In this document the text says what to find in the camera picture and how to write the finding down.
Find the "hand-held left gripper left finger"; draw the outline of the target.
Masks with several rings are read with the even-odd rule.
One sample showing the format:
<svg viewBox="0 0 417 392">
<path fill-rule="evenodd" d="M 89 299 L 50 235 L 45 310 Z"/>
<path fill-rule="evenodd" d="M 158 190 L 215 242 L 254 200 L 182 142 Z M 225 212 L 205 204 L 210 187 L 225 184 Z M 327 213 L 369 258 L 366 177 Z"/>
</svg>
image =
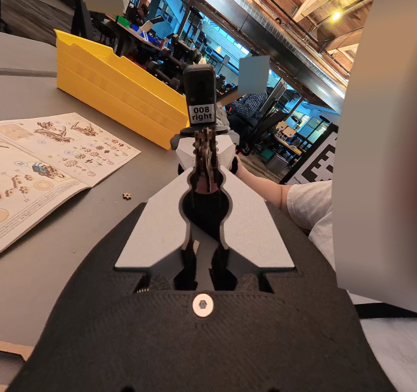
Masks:
<svg viewBox="0 0 417 392">
<path fill-rule="evenodd" d="M 195 290 L 196 256 L 191 225 L 183 211 L 193 167 L 149 198 L 119 258 L 117 270 L 164 275 L 178 290 Z"/>
</svg>

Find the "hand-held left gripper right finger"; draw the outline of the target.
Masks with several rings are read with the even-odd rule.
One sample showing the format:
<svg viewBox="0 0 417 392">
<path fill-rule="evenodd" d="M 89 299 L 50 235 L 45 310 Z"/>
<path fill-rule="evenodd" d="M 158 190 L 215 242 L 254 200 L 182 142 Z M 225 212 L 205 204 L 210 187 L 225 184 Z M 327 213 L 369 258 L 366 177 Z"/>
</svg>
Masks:
<svg viewBox="0 0 417 392">
<path fill-rule="evenodd" d="M 234 290 L 245 275 L 261 280 L 266 274 L 295 271 L 265 200 L 226 167 L 219 186 L 228 210 L 219 224 L 218 248 L 211 260 L 215 290 Z"/>
</svg>

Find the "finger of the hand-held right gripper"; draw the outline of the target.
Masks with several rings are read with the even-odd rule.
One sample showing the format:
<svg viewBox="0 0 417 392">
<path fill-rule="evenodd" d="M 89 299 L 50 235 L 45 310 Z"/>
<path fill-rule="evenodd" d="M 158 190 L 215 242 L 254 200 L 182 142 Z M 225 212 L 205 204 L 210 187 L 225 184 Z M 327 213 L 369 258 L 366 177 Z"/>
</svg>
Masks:
<svg viewBox="0 0 417 392">
<path fill-rule="evenodd" d="M 180 137 L 175 153 L 177 155 L 181 168 L 186 171 L 195 167 L 195 138 Z"/>
<path fill-rule="evenodd" d="M 216 156 L 218 161 L 218 170 L 221 167 L 230 168 L 236 154 L 236 144 L 228 134 L 216 135 Z"/>
</svg>

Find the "small wooden gear assembly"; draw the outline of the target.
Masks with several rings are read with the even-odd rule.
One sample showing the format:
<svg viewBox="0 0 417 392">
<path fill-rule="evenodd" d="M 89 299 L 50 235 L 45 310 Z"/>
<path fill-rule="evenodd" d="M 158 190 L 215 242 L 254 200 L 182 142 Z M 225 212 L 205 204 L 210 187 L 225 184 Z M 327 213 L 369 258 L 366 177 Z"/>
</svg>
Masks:
<svg viewBox="0 0 417 392">
<path fill-rule="evenodd" d="M 218 182 L 218 161 L 216 156 L 216 128 L 205 127 L 202 131 L 195 131 L 195 167 L 191 175 L 190 183 L 195 191 L 200 176 L 205 176 L 208 190 L 210 190 L 210 179 Z"/>
</svg>

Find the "person's right forearm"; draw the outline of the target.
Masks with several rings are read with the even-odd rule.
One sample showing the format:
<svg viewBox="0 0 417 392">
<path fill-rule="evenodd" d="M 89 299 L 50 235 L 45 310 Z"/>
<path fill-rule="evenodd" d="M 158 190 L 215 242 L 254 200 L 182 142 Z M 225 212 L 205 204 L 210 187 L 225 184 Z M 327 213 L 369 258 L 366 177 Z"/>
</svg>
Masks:
<svg viewBox="0 0 417 392">
<path fill-rule="evenodd" d="M 288 213 L 287 196 L 291 185 L 280 185 L 266 178 L 257 177 L 238 163 L 235 175 L 266 202 L 272 203 L 281 211 Z"/>
</svg>

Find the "laser-cut wooden parts sheet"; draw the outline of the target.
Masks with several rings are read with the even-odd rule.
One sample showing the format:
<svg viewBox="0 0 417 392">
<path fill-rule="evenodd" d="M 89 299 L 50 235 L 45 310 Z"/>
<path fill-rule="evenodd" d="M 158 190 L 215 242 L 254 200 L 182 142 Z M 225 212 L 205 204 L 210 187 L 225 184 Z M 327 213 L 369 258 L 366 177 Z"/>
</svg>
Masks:
<svg viewBox="0 0 417 392">
<path fill-rule="evenodd" d="M 27 362 L 27 360 L 31 356 L 33 350 L 34 347 L 32 346 L 0 341 L 0 351 L 2 353 L 19 355 L 23 358 L 25 362 Z"/>
</svg>

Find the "person's right hand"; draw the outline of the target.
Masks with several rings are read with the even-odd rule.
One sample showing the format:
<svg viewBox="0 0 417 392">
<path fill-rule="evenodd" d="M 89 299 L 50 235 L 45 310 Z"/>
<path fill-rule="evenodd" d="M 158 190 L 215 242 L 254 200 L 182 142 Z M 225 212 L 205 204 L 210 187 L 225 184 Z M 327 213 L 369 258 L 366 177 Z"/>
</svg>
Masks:
<svg viewBox="0 0 417 392">
<path fill-rule="evenodd" d="M 207 181 L 205 176 L 200 176 L 197 182 L 195 192 L 202 195 L 213 194 L 218 191 L 217 184 L 213 181 L 213 178 L 210 179 L 210 190 L 207 189 Z"/>
</svg>

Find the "rack of black dumbbells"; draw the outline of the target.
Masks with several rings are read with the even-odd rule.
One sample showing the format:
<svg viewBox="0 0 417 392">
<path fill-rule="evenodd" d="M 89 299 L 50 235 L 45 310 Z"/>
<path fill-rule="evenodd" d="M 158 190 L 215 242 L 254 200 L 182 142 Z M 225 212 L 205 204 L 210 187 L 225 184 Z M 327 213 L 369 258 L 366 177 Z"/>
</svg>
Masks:
<svg viewBox="0 0 417 392">
<path fill-rule="evenodd" d="M 197 48 L 189 47 L 178 34 L 172 34 L 169 47 L 163 47 L 156 61 L 149 61 L 146 71 L 180 94 L 184 93 L 183 73 L 187 66 L 206 64 Z"/>
</svg>

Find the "black office chair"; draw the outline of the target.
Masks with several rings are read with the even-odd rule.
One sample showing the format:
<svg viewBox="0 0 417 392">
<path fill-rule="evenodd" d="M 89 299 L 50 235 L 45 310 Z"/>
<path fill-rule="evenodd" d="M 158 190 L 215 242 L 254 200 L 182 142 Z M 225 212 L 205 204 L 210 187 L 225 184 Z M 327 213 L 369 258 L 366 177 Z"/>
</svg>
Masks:
<svg viewBox="0 0 417 392">
<path fill-rule="evenodd" d="M 246 129 L 240 135 L 239 143 L 236 145 L 236 154 L 250 155 L 255 146 L 260 144 L 263 138 L 269 133 L 270 129 L 276 127 L 287 115 L 287 113 L 277 110 L 274 113 L 265 115 L 255 127 Z"/>
</svg>

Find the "black computer monitor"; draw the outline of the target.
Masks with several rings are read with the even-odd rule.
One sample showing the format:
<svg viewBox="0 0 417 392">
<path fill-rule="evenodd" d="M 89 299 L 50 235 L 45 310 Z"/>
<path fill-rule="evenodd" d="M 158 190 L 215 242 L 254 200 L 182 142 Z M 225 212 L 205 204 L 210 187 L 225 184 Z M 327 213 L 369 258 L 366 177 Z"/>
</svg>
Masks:
<svg viewBox="0 0 417 392">
<path fill-rule="evenodd" d="M 270 112 L 271 108 L 277 103 L 277 101 L 284 95 L 287 90 L 287 85 L 283 78 L 281 78 L 275 85 L 271 93 L 268 95 L 265 103 L 259 109 L 259 113 L 266 115 Z"/>
</svg>

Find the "yellow plastic bin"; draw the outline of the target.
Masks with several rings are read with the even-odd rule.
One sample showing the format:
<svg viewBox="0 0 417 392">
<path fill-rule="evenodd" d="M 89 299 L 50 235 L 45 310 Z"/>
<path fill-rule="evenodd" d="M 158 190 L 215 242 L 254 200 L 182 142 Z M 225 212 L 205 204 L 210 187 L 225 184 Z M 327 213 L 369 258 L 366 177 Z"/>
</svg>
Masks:
<svg viewBox="0 0 417 392">
<path fill-rule="evenodd" d="M 185 97 L 111 47 L 54 30 L 57 88 L 168 150 L 189 126 Z"/>
</svg>

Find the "framed marker sign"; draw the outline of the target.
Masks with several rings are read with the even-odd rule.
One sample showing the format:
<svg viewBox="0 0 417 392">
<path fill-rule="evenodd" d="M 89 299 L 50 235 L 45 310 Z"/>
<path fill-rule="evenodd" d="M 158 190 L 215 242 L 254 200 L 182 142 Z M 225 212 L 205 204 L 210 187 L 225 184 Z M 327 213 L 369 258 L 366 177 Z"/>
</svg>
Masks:
<svg viewBox="0 0 417 392">
<path fill-rule="evenodd" d="M 298 185 L 332 180 L 338 130 L 331 123 L 279 183 Z"/>
</svg>

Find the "open instruction booklet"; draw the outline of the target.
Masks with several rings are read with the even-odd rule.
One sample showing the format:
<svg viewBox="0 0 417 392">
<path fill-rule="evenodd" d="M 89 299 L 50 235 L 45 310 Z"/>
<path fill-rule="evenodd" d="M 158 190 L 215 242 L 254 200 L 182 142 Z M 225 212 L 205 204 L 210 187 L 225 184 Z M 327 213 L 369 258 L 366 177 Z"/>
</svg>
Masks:
<svg viewBox="0 0 417 392">
<path fill-rule="evenodd" d="M 140 150 L 77 113 L 0 122 L 0 251 Z"/>
</svg>

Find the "metal ventilation duct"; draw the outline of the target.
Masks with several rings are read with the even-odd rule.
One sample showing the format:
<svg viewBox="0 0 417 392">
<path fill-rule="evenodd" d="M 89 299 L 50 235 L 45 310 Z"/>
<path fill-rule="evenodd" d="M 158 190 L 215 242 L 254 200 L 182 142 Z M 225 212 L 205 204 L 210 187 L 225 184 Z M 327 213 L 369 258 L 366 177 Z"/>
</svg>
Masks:
<svg viewBox="0 0 417 392">
<path fill-rule="evenodd" d="M 304 40 L 300 39 L 285 23 L 283 15 L 275 14 L 259 0 L 234 0 L 243 10 L 258 22 L 268 33 L 293 53 L 306 54 L 307 57 L 321 57 Z"/>
</svg>

